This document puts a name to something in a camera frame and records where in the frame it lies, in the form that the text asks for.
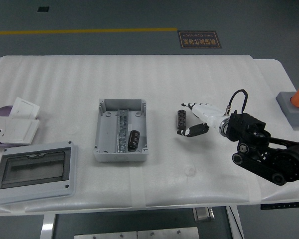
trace gray junction box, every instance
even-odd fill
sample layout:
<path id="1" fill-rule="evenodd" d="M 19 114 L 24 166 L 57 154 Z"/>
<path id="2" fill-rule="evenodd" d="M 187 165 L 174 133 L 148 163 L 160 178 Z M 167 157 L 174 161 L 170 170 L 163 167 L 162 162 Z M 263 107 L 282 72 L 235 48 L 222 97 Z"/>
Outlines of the gray junction box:
<path id="1" fill-rule="evenodd" d="M 132 130 L 140 133 L 138 146 L 133 150 L 128 148 Z M 99 162 L 146 161 L 146 101 L 100 99 L 93 153 Z"/>

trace foam sheet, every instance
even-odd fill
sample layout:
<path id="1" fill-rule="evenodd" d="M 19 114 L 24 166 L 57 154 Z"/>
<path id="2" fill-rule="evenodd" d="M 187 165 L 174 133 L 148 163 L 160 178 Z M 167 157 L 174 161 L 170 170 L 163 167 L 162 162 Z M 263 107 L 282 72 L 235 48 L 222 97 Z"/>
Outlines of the foam sheet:
<path id="1" fill-rule="evenodd" d="M 273 137 L 299 141 L 275 97 L 295 91 L 282 65 L 250 56 L 5 56 L 0 58 L 0 107 L 16 97 L 40 106 L 32 144 L 70 140 L 78 146 L 76 193 L 0 206 L 2 214 L 89 212 L 299 201 L 299 181 L 276 186 L 238 166 L 237 143 L 215 130 L 176 134 L 183 102 L 225 109 L 244 88 L 245 112 Z M 99 99 L 147 101 L 149 155 L 142 163 L 101 163 L 93 155 Z M 237 96 L 233 109 L 240 109 Z M 188 125 L 199 120 L 187 111 Z"/>

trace black cable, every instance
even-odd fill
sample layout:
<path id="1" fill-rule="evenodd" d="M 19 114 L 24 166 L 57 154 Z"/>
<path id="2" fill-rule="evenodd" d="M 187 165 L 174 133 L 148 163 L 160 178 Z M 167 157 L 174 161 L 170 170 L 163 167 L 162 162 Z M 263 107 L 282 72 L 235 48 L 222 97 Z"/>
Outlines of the black cable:
<path id="1" fill-rule="evenodd" d="M 241 233 L 241 231 L 240 231 L 240 229 L 239 229 L 239 226 L 238 226 L 236 217 L 235 217 L 235 215 L 234 215 L 234 212 L 233 212 L 233 210 L 231 209 L 231 206 L 229 206 L 229 208 L 230 208 L 230 211 L 231 211 L 231 213 L 233 214 L 233 217 L 234 217 L 234 219 L 235 219 L 235 223 L 236 223 L 236 225 L 237 225 L 237 228 L 238 228 L 238 231 L 239 231 L 239 233 L 240 233 L 240 236 L 241 236 L 242 239 L 244 239 L 244 237 L 243 237 L 243 235 L 242 235 L 242 233 Z"/>
<path id="2" fill-rule="evenodd" d="M 231 107 L 231 103 L 233 102 L 233 99 L 235 98 L 235 96 L 239 93 L 239 92 L 242 92 L 244 93 L 245 95 L 245 99 L 244 99 L 244 103 L 243 103 L 243 106 L 241 108 L 241 114 L 244 112 L 245 110 L 245 107 L 246 107 L 246 103 L 247 103 L 247 99 L 248 99 L 248 93 L 244 90 L 244 89 L 241 89 L 241 90 L 238 90 L 236 91 L 233 96 L 230 98 L 230 101 L 229 101 L 229 104 L 228 104 L 228 108 Z"/>

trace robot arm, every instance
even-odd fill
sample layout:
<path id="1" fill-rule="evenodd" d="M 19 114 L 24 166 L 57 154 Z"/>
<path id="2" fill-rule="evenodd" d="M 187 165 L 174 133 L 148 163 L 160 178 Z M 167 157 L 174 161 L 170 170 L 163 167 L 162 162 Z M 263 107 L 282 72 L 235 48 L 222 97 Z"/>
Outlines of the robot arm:
<path id="1" fill-rule="evenodd" d="M 272 138 L 265 131 L 266 123 L 243 113 L 244 106 L 241 114 L 235 111 L 229 116 L 230 106 L 222 114 L 210 104 L 182 105 L 191 109 L 203 123 L 179 130 L 178 134 L 197 136 L 207 133 L 210 126 L 230 141 L 238 141 L 237 153 L 232 156 L 236 165 L 280 186 L 299 180 L 299 142 Z M 283 145 L 286 149 L 270 148 L 269 143 Z"/>

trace yellow floor line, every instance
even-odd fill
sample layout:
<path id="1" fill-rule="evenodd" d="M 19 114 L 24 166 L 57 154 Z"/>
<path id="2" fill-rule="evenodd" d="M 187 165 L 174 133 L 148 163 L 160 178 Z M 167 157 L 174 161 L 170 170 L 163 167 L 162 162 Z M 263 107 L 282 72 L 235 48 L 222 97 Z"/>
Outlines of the yellow floor line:
<path id="1" fill-rule="evenodd" d="M 0 35 L 104 33 L 104 32 L 146 32 L 146 31 L 177 31 L 177 28 L 172 28 L 171 27 L 171 28 L 118 28 L 118 29 L 70 29 L 70 30 L 0 31 Z"/>

